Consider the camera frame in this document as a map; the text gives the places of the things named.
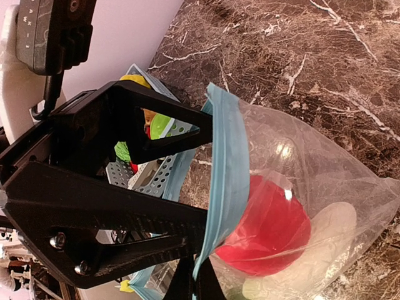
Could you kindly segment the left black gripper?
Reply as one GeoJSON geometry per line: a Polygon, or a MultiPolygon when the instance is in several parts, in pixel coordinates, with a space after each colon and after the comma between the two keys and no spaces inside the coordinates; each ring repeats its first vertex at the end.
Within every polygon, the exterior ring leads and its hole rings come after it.
{"type": "Polygon", "coordinates": [[[97,91],[84,91],[1,152],[1,186],[29,161],[56,166],[82,178],[97,179],[89,144],[97,134],[97,91]]]}

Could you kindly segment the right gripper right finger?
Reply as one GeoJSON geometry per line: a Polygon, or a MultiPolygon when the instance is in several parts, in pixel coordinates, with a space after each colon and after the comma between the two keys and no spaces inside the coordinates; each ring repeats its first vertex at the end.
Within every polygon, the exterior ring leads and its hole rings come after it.
{"type": "Polygon", "coordinates": [[[194,296],[200,300],[225,300],[225,295],[209,258],[203,262],[197,275],[194,296]]]}

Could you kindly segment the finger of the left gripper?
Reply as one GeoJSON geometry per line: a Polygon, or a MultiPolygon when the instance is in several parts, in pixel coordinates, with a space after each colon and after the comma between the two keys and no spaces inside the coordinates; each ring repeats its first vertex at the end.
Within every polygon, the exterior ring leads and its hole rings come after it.
{"type": "Polygon", "coordinates": [[[24,246],[60,281],[87,289],[201,252],[207,211],[28,162],[1,188],[24,246]]]}
{"type": "Polygon", "coordinates": [[[135,164],[180,153],[210,143],[210,114],[150,90],[134,81],[113,81],[86,91],[52,115],[54,148],[51,162],[61,168],[95,177],[116,159],[118,142],[125,142],[135,164]],[[145,112],[152,111],[190,124],[176,136],[150,139],[145,112]]]}

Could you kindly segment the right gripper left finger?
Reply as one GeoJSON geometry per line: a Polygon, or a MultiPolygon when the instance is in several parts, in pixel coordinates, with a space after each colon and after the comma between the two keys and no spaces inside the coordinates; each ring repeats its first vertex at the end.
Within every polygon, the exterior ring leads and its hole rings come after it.
{"type": "Polygon", "coordinates": [[[181,258],[168,287],[164,300],[192,300],[193,299],[193,269],[192,256],[181,258]]]}

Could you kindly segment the large red toy apple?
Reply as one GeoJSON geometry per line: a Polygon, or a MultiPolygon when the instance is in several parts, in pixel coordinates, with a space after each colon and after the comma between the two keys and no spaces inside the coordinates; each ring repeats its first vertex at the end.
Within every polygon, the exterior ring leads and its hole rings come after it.
{"type": "Polygon", "coordinates": [[[297,260],[310,237],[311,220],[291,190],[252,175],[246,210],[216,254],[248,276],[264,277],[297,260]]]}

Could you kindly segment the large clear zip bag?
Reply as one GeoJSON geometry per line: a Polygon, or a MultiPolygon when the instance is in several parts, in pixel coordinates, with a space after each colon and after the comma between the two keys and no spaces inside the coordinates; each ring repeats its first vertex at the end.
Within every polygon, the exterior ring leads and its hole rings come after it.
{"type": "Polygon", "coordinates": [[[306,123],[210,84],[209,202],[200,255],[143,299],[312,299],[380,235],[399,181],[376,176],[306,123]]]}

